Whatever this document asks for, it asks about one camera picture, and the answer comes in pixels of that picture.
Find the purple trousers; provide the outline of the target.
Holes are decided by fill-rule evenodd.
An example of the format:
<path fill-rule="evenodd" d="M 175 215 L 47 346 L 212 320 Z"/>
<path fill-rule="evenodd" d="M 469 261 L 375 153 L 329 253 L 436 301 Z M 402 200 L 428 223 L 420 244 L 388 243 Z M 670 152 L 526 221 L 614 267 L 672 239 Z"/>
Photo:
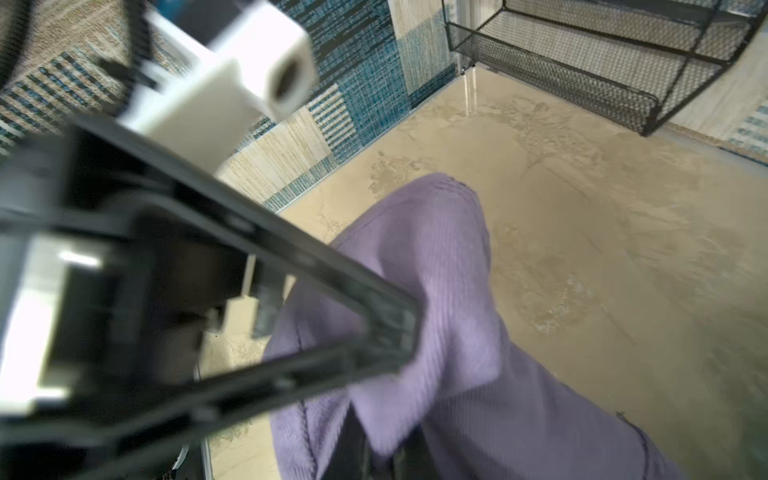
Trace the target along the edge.
<path fill-rule="evenodd" d="M 270 416 L 280 475 L 336 479 L 353 407 L 377 460 L 420 427 L 440 479 L 680 479 L 637 426 L 551 375 L 516 346 L 491 288 L 476 194 L 434 173 L 379 201 L 333 242 L 423 305 L 419 347 L 400 372 Z"/>

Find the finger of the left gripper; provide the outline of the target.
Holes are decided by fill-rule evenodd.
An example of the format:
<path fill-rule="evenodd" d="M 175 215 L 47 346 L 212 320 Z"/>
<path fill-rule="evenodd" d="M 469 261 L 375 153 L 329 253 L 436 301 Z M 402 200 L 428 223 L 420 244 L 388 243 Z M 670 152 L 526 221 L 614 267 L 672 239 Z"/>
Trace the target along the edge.
<path fill-rule="evenodd" d="M 177 180 L 173 199 L 202 235 L 312 284 L 362 317 L 364 352 L 413 358 L 421 306 L 402 288 L 213 178 Z"/>
<path fill-rule="evenodd" d="M 249 417 L 394 372 L 413 354 L 411 341 L 390 347 L 338 342 L 196 382 L 105 428 L 107 440 L 128 446 L 77 477 L 109 479 L 132 472 Z"/>

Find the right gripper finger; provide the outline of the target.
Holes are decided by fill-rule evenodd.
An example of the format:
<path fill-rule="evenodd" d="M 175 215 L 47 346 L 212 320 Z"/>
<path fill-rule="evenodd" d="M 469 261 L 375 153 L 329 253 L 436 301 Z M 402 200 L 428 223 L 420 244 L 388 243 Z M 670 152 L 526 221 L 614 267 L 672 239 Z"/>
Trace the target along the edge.
<path fill-rule="evenodd" d="M 353 407 L 335 447 L 336 479 L 437 480 L 440 473 L 420 427 L 385 460 L 377 460 Z"/>

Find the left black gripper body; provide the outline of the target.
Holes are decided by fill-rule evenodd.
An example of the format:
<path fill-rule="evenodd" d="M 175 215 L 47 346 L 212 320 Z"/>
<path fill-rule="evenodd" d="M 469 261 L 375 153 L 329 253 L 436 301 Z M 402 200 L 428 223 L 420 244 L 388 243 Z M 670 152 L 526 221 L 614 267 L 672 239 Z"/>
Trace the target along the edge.
<path fill-rule="evenodd" d="M 245 254 L 214 181 L 114 122 L 35 135 L 1 166 L 1 475 L 178 476 L 202 432 L 203 332 Z"/>

